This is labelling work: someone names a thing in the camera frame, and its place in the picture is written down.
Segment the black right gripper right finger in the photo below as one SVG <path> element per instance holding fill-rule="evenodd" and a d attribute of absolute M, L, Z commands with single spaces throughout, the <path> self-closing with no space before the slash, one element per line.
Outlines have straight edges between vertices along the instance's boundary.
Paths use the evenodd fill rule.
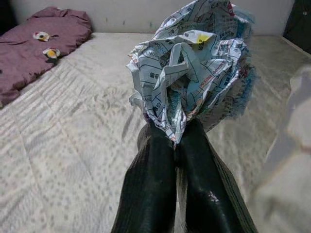
<path fill-rule="evenodd" d="M 256 233 L 235 178 L 192 120 L 178 146 L 187 177 L 185 224 L 189 233 Z"/>

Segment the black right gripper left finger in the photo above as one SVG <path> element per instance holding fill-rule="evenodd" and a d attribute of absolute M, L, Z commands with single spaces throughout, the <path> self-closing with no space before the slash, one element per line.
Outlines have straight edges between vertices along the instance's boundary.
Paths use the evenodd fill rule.
<path fill-rule="evenodd" d="M 153 123 L 139 132 L 138 153 L 122 185 L 113 233 L 171 233 L 176 170 L 171 140 Z"/>

